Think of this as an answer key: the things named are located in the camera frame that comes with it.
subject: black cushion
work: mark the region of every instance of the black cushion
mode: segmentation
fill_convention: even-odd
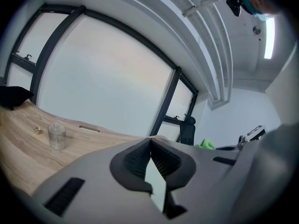
[[[33,93],[19,86],[0,86],[0,105],[13,110],[34,96]]]

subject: ceiling light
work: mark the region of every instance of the ceiling light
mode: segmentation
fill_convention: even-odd
[[[271,59],[273,48],[274,48],[274,40],[275,40],[275,21],[274,18],[269,18],[266,21],[266,31],[267,31],[267,38],[266,38],[266,50],[265,50],[265,59]]]

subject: window pane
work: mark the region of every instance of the window pane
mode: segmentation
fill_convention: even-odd
[[[37,104],[68,119],[147,136],[173,70],[121,30],[83,17],[53,51]]]
[[[32,73],[18,66],[15,63],[10,65],[7,78],[7,86],[20,86],[26,90],[30,90]]]
[[[177,141],[179,135],[179,126],[167,122],[162,122],[157,135],[162,135],[171,141]]]
[[[41,14],[25,35],[17,54],[21,57],[30,54],[32,57],[29,57],[29,60],[36,63],[48,38],[67,16],[56,13]]]
[[[179,116],[179,120],[185,120],[185,114],[188,112],[192,96],[192,92],[179,80],[166,115],[170,117]]]

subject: office chair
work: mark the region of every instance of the office chair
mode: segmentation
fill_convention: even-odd
[[[185,120],[180,123],[179,129],[182,144],[194,145],[195,123],[195,118],[189,115],[186,115]]]

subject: white ceiling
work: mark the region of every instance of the white ceiling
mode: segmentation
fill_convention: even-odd
[[[240,17],[236,17],[226,4],[226,0],[215,4],[225,23],[231,44],[234,87],[264,92],[280,72],[295,45],[295,36],[287,20],[283,15],[275,17],[273,56],[272,59],[267,60],[263,57],[266,44],[265,22],[259,21],[244,10],[241,11]],[[253,33],[252,28],[255,25],[262,29],[260,35]]]

